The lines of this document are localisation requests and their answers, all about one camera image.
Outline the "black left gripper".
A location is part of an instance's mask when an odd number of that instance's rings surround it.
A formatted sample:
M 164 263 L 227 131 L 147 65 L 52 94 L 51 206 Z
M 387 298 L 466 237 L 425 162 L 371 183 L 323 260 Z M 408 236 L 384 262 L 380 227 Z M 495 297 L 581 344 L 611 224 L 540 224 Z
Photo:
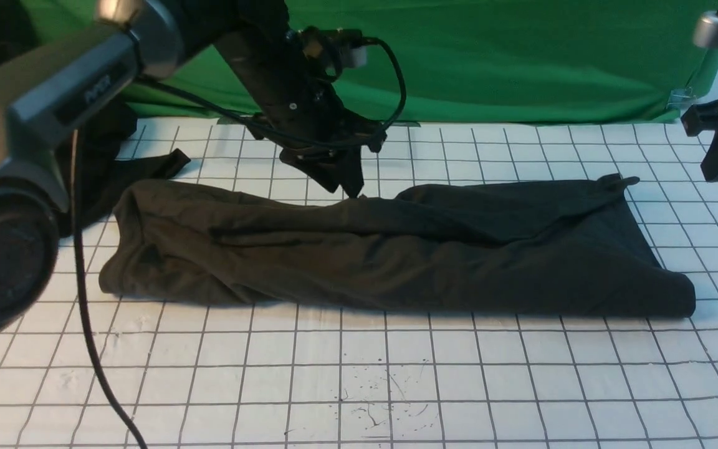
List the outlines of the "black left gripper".
M 365 184 L 361 146 L 379 152 L 386 130 L 349 110 L 333 85 L 362 65 L 372 43 L 359 29 L 248 25 L 214 47 L 260 110 L 251 130 L 308 153 L 295 156 L 299 170 L 331 193 L 356 198 Z

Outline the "gray black left robot arm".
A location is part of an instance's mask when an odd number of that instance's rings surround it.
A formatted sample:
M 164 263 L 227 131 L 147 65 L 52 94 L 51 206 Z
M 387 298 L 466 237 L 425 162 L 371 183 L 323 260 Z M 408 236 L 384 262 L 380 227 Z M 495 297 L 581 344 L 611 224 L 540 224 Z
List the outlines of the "gray black left robot arm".
M 260 112 L 234 115 L 282 161 L 356 197 L 361 148 L 377 153 L 406 102 L 385 122 L 343 105 L 333 88 L 359 67 L 365 46 L 384 46 L 357 29 L 290 27 L 283 1 L 100 1 L 97 22 L 65 40 L 0 65 L 0 332 L 40 298 L 54 272 L 56 212 L 77 216 L 78 190 L 65 183 L 54 150 L 134 82 L 231 112 L 163 79 L 214 46 Z

